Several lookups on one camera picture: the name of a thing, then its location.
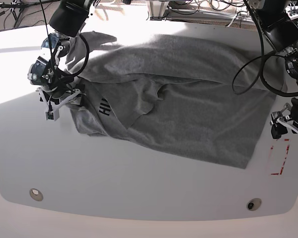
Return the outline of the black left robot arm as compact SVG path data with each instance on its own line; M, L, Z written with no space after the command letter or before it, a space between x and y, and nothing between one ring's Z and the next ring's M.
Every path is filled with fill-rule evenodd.
M260 80L272 93L290 98L291 103L284 105L289 115L284 116L283 110L271 113L271 135L280 139L289 130L298 134L298 91L287 93L271 86L264 78L264 66L271 57L285 60L286 71L296 80L298 86L298 27L286 13L287 0L246 0L246 6L259 34L261 44L260 68L254 81L247 87L250 90Z

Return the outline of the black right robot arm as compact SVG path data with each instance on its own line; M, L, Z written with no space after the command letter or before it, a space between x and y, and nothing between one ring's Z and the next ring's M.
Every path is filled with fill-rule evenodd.
M63 105L80 103L83 88L73 87L71 83L87 65L90 48L81 29L89 17L90 7L98 3L97 0L63 0L50 21L45 22L54 31L47 34L41 45L42 55L31 65L27 77L32 85L38 87L40 100L47 106L45 115L48 120L55 120ZM70 40L76 36L85 46L84 63L76 73L64 72L59 69L60 59L70 52Z

